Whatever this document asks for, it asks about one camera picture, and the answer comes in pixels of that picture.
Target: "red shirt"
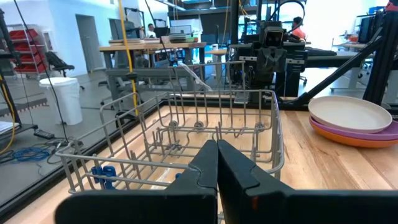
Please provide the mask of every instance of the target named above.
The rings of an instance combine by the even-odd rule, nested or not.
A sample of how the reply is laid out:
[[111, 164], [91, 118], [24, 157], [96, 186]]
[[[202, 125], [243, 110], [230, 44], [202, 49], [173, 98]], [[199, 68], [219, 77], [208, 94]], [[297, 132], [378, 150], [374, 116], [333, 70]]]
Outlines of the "red shirt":
[[300, 28], [293, 30], [292, 34], [305, 40], [305, 33]]

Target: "person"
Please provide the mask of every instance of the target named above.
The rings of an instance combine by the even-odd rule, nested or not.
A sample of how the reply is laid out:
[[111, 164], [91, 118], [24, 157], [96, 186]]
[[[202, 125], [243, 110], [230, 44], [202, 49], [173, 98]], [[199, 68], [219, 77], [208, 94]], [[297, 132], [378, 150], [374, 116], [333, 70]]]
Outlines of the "person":
[[148, 34], [147, 38], [156, 38], [156, 33], [154, 32], [155, 27], [153, 24], [148, 24]]
[[[303, 19], [302, 19], [301, 17], [299, 17], [299, 16], [296, 17], [296, 18], [294, 18], [294, 19], [293, 19], [293, 26], [292, 26], [292, 28], [294, 28], [294, 27], [296, 27], [297, 25], [299, 25], [302, 21], [303, 21]], [[292, 34], [295, 35], [295, 36], [297, 36], [297, 37], [300, 37], [301, 39], [304, 39], [304, 40], [305, 40], [305, 33], [301, 30], [300, 27], [298, 27], [297, 29], [293, 30]]]

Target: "stack of plates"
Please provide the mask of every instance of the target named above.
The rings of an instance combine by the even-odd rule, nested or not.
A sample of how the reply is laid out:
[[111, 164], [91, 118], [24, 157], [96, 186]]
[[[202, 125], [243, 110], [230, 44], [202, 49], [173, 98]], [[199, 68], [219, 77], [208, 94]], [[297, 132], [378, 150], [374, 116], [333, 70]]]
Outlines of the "stack of plates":
[[185, 34], [170, 34], [171, 43], [185, 43], [187, 36]]
[[356, 147], [398, 144], [398, 122], [384, 108], [347, 96], [324, 96], [308, 105], [310, 124], [330, 140]]

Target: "trash can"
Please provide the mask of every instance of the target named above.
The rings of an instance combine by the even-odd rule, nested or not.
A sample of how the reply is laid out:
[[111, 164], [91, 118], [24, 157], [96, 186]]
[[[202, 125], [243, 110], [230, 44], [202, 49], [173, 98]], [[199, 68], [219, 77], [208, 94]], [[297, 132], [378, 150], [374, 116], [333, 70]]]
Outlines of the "trash can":
[[[53, 77], [50, 79], [57, 94], [63, 121], [67, 125], [75, 125], [83, 121], [80, 108], [80, 88], [77, 78]], [[39, 86], [44, 89], [44, 95], [54, 115], [55, 123], [61, 124], [60, 113], [49, 79], [40, 80]]]

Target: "white plate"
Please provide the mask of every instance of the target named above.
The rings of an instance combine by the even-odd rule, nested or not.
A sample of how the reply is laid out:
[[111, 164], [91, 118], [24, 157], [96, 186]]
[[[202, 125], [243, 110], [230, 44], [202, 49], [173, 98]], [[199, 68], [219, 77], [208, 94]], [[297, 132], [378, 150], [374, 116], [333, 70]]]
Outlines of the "white plate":
[[348, 96], [324, 96], [308, 104], [311, 116], [321, 124], [357, 133], [377, 133], [392, 123], [381, 106]]

